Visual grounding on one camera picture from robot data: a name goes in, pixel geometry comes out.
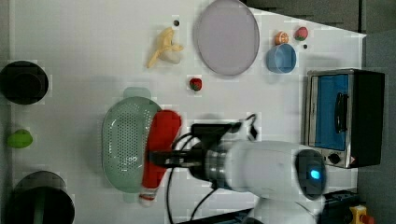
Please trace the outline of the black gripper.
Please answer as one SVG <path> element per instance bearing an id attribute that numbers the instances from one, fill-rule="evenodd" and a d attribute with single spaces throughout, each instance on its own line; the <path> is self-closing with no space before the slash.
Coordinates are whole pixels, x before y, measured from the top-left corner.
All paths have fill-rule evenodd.
<path id="1" fill-rule="evenodd" d="M 191 159 L 194 165 L 189 168 L 192 176 L 197 179 L 207 181 L 205 173 L 205 157 L 207 149 L 199 142 L 195 144 L 190 153 L 186 151 L 150 151 L 148 154 L 148 164 L 160 168 L 180 168 L 187 167 Z"/>

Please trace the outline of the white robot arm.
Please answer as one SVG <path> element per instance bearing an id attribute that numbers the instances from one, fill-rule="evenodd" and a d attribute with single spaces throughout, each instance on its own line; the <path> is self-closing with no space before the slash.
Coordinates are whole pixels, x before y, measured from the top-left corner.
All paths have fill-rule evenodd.
<path id="1" fill-rule="evenodd" d="M 243 224 L 318 224 L 327 169 L 311 147 L 281 141 L 218 141 L 191 149 L 153 151 L 163 168 L 187 168 L 219 189 L 249 192 L 258 202 Z"/>

